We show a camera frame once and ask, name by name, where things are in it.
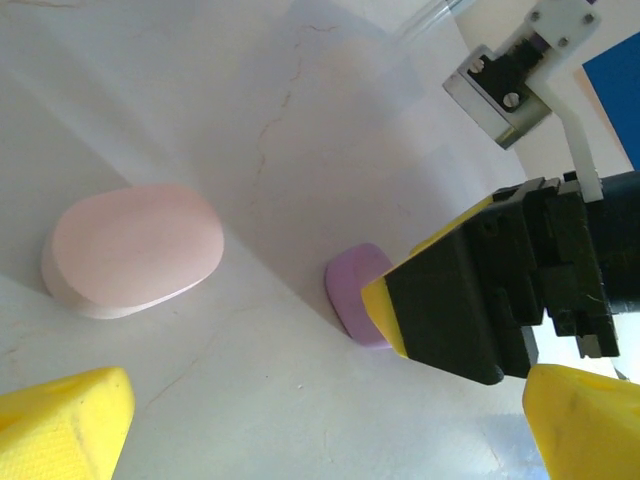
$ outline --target purple block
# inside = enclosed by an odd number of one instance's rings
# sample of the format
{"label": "purple block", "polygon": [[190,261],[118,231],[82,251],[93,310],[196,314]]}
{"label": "purple block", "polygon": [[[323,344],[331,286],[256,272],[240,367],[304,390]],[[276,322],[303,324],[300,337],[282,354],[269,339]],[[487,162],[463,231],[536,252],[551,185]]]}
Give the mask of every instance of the purple block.
{"label": "purple block", "polygon": [[371,321],[360,290],[393,267],[377,246],[364,243],[334,258],[325,273],[325,286],[347,333],[359,344],[371,349],[390,348]]}

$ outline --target purple soap bar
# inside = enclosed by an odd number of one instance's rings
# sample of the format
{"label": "purple soap bar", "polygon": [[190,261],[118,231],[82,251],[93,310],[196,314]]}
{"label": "purple soap bar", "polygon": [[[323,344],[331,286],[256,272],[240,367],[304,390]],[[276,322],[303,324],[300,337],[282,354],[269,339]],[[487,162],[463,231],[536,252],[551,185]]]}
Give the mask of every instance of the purple soap bar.
{"label": "purple soap bar", "polygon": [[384,252],[370,243],[350,248],[327,266],[325,286],[329,300],[347,333],[367,348],[390,345],[369,318],[360,290],[392,267]]}

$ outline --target white table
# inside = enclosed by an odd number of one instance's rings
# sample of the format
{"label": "white table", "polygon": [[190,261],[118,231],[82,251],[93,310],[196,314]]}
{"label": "white table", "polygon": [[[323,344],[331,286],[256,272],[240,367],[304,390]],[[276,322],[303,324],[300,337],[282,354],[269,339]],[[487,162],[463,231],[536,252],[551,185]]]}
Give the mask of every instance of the white table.
{"label": "white table", "polygon": [[[394,261],[524,178],[440,85],[451,19],[382,48],[419,2],[87,0],[0,17],[0,391],[104,365],[137,409],[117,479],[545,478],[524,382],[484,387],[359,348],[325,297],[342,250]],[[202,285],[118,321],[39,278],[86,196],[173,181],[220,213]]]}

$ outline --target blue panel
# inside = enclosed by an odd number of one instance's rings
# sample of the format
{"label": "blue panel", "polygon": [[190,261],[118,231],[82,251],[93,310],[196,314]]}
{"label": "blue panel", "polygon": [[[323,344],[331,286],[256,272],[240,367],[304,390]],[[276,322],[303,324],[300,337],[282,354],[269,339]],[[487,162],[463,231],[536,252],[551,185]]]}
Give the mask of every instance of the blue panel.
{"label": "blue panel", "polygon": [[640,169],[640,33],[584,66],[618,138]]}

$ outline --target screw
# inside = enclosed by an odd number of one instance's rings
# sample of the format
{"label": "screw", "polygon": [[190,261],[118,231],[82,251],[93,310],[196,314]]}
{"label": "screw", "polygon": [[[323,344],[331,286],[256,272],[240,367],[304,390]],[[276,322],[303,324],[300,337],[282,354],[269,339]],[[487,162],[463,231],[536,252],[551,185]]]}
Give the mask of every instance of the screw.
{"label": "screw", "polygon": [[507,108],[516,108],[520,105],[520,95],[516,92],[507,93],[502,99],[502,103]]}
{"label": "screw", "polygon": [[481,58],[476,58],[471,62],[471,66],[469,67],[471,73],[480,73],[482,70],[484,70],[484,61],[482,61]]}

